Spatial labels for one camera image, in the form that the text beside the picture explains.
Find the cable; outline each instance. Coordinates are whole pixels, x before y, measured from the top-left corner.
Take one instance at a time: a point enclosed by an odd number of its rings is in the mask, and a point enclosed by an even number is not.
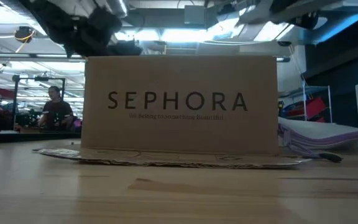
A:
[[[29,38],[31,38],[33,35],[35,34],[35,30],[32,31],[32,33],[30,35],[28,35],[27,37],[23,37],[23,38],[17,38],[15,37],[16,40],[28,40]]]
[[[305,85],[307,86],[308,83],[306,82],[305,77],[302,75],[302,69],[301,69],[300,66],[299,66],[299,61],[298,61],[298,59],[294,56],[294,54],[295,54],[295,48],[294,48],[294,46],[289,45],[289,46],[288,46],[288,49],[290,50],[291,59],[293,60],[293,63],[295,64],[295,67],[296,67],[297,72],[299,73],[299,76],[301,77],[302,81],[305,82]]]
[[[27,43],[27,41],[28,41],[28,39],[26,39],[26,40],[24,41],[24,43],[22,43],[22,44],[20,45],[20,47],[15,51],[15,53],[18,53],[19,51],[21,51],[21,50],[23,49],[24,45]],[[8,60],[6,60],[6,62],[2,64],[2,66],[0,67],[0,71],[2,70],[1,73],[4,71],[3,68],[7,66],[7,64],[9,63],[10,60],[11,60],[11,58],[9,58]]]
[[[194,4],[193,0],[188,0],[188,1],[190,1],[194,6],[196,5],[196,4]],[[178,1],[177,9],[179,9],[179,3],[180,3],[180,2],[181,2],[181,0]]]

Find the shelving unit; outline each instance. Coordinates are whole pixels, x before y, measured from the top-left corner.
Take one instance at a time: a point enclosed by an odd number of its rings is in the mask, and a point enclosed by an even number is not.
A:
[[[332,123],[333,122],[333,114],[331,111],[331,90],[329,89],[329,86],[306,86],[305,81],[303,81],[301,88],[298,88],[296,90],[291,90],[291,91],[279,92],[278,98],[280,98],[280,99],[290,98],[290,99],[294,100],[295,98],[302,97],[304,114],[289,116],[288,118],[291,119],[291,118],[298,118],[298,117],[303,116],[305,118],[305,121],[307,121],[308,115],[307,115],[307,109],[306,109],[306,106],[307,106],[306,101],[308,99],[308,95],[312,95],[313,93],[318,93],[321,91],[328,92],[328,104],[329,105],[324,110],[329,109],[329,121]]]

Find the workbench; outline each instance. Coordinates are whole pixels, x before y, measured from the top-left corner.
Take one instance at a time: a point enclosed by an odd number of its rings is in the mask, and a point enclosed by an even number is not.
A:
[[[0,223],[358,223],[358,155],[290,170],[80,164],[0,144]]]

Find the equipment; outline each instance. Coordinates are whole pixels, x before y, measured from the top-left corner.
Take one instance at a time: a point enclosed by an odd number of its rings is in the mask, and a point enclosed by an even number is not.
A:
[[[32,40],[32,36],[34,35],[35,30],[30,27],[20,26],[19,30],[15,32],[15,39],[21,43],[30,43]]]
[[[275,24],[287,22],[305,29],[313,29],[318,21],[319,10],[339,0],[255,0],[241,1],[241,6],[253,7],[240,16],[238,24]]]
[[[46,0],[19,0],[36,18],[50,39],[62,44],[67,57],[74,53],[83,57],[107,55],[139,55],[142,49],[134,42],[110,45],[111,36],[122,27],[121,20],[105,7],[96,5],[89,15],[74,16]]]
[[[14,75],[12,77],[12,81],[15,82],[15,90],[14,90],[14,98],[13,98],[13,109],[12,109],[12,121],[11,121],[11,127],[12,129],[15,128],[15,124],[16,124],[16,110],[14,108],[16,108],[17,106],[17,90],[19,87],[19,82],[20,80],[34,80],[34,81],[49,81],[49,80],[61,80],[62,83],[62,95],[61,95],[61,99],[63,100],[64,95],[65,95],[65,87],[66,87],[66,78],[49,78],[49,77],[40,77],[37,76],[35,78],[21,78],[19,75]]]

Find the ceiling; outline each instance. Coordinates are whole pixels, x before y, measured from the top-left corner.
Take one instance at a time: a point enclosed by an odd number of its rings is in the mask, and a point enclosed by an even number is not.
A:
[[[76,15],[87,16],[94,8],[92,0],[49,1],[60,6],[67,13]],[[110,8],[113,8],[111,7],[113,3],[117,3],[113,0],[97,0],[97,2]],[[227,1],[208,1],[208,9],[203,9],[205,17],[216,13],[222,2]],[[139,45],[144,49],[144,54],[264,54],[276,57],[291,55],[288,47],[281,47],[276,42],[254,42],[262,32],[266,32],[266,36],[272,36],[272,40],[277,40],[278,35],[283,32],[276,34],[276,25],[265,22],[236,27],[239,20],[238,12],[220,17],[220,19],[214,16],[213,19],[207,19],[204,24],[197,26],[185,24],[184,20],[188,18],[186,16],[188,6],[204,7],[205,1],[129,0],[127,3],[128,13],[123,18],[124,27],[115,35],[116,39],[138,39]],[[285,35],[281,35],[279,40],[291,41],[294,44],[317,44],[325,41],[358,21],[358,0],[340,1],[325,6],[321,9],[320,17],[319,28],[306,30],[293,27]],[[84,61],[78,58],[65,59],[64,49],[46,36],[45,31],[26,9],[14,4],[11,0],[0,0],[0,54],[11,54],[21,47],[22,43],[13,38],[13,33],[19,26],[31,26],[37,34],[19,51],[19,53],[27,54],[28,58],[0,55],[0,87],[13,89],[13,75],[30,78],[36,75],[64,77],[67,79],[65,100],[71,102],[71,106],[81,117],[85,83]],[[160,45],[154,40],[164,40],[167,45]],[[3,67],[2,63],[6,62],[8,62],[7,66]],[[20,82],[18,99],[21,108],[40,109],[43,107],[48,100],[47,87],[50,85],[61,86],[62,84],[56,80],[42,83]]]

